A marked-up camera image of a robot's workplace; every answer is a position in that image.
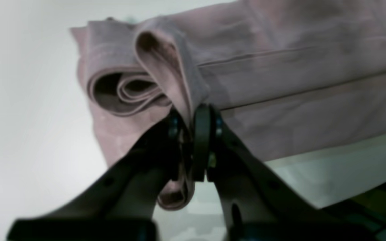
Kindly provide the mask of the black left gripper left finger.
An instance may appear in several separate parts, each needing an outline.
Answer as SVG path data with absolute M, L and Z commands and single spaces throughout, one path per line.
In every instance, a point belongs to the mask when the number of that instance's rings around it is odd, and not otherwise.
M 158 195 L 178 180 L 181 160 L 176 111 L 152 126 L 128 154 L 78 197 L 37 218 L 17 219 L 8 241 L 156 241 Z

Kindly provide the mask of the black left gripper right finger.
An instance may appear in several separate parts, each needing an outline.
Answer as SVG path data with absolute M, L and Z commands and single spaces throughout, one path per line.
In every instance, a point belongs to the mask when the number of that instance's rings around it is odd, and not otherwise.
M 230 241 L 375 241 L 312 207 L 253 156 L 212 105 L 194 116 L 192 179 L 212 182 Z

